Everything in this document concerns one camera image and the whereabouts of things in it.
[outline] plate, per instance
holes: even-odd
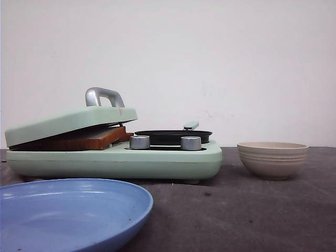
[[[1,251],[115,251],[153,206],[144,188],[73,178],[0,187]]]

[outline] gray table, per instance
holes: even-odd
[[[2,185],[40,180],[1,163]],[[199,185],[131,180],[154,198],[148,222],[120,251],[336,251],[336,148],[310,148],[286,181],[250,175],[236,148]]]

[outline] silver knob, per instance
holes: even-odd
[[[133,135],[130,137],[130,148],[133,150],[144,150],[151,147],[148,135]]]
[[[181,150],[183,151],[198,151],[202,149],[201,138],[197,136],[181,137]]]

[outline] bowl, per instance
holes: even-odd
[[[308,152],[308,146],[297,143],[245,142],[237,146],[247,170],[272,180],[294,175],[304,166]]]

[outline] mint green sandwich maker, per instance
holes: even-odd
[[[111,107],[103,107],[100,97],[106,97]],[[94,125],[121,125],[136,120],[133,108],[125,108],[119,93],[102,88],[86,92],[87,107],[70,113],[35,121],[5,131],[7,146],[59,135]],[[190,122],[185,129],[193,130],[198,122]],[[12,169],[22,175],[37,177],[94,177],[117,179],[175,179],[198,183],[217,174],[222,163],[222,151],[214,140],[200,143],[198,137],[181,139],[192,146],[198,141],[199,150],[179,145],[132,148],[132,143],[110,144],[103,150],[91,151],[7,151]]]

